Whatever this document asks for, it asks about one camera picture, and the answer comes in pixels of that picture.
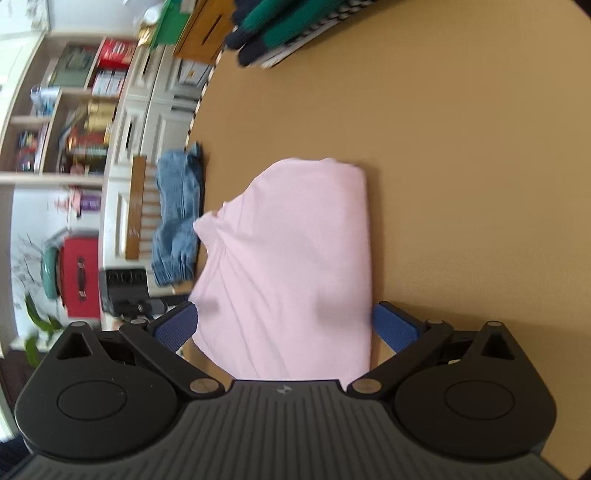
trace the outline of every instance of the folded pink shirt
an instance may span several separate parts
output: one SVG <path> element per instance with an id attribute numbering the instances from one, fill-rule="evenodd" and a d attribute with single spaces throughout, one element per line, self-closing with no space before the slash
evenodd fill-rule
<path id="1" fill-rule="evenodd" d="M 245 380 L 339 379 L 369 369 L 365 175 L 332 158 L 281 160 L 194 223 L 207 263 L 190 300 L 195 344 Z"/>

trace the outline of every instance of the tan tabletop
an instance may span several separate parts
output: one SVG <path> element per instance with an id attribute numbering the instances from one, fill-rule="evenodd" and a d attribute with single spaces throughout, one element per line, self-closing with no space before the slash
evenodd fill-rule
<path id="1" fill-rule="evenodd" d="M 375 300 L 505 322 L 558 405 L 545 456 L 589 466 L 591 22 L 574 3 L 382 0 L 271 70 L 226 53 L 192 139 L 208 210 L 281 158 L 363 167 Z"/>

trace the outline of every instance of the blue jeans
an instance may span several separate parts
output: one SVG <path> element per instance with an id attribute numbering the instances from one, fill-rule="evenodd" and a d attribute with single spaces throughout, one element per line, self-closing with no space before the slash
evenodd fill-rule
<path id="1" fill-rule="evenodd" d="M 162 223 L 152 239 L 152 270 L 159 286 L 192 280 L 199 247 L 193 222 L 203 214 L 201 149 L 169 150 L 158 160 L 156 185 Z"/>

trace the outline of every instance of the blue gripper pad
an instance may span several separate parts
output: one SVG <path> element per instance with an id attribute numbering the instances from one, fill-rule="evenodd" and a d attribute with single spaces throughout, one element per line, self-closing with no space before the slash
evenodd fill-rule
<path id="1" fill-rule="evenodd" d="M 374 307 L 372 324 L 379 337 L 396 353 L 404 350 L 424 332 L 422 322 L 387 301 L 381 301 Z"/>
<path id="2" fill-rule="evenodd" d="M 190 302 L 183 302 L 164 316 L 170 317 L 156 326 L 153 337 L 173 352 L 178 351 L 197 330 L 197 308 Z"/>

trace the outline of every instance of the ribbed black surface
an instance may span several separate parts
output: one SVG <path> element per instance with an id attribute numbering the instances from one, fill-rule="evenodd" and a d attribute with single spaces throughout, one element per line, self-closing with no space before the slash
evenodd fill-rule
<path id="1" fill-rule="evenodd" d="M 336 382 L 235 382 L 188 406 L 162 441 L 102 465 L 35 457 L 27 480 L 558 480 L 540 458 L 475 465 L 441 458 L 404 437 L 380 403 Z"/>

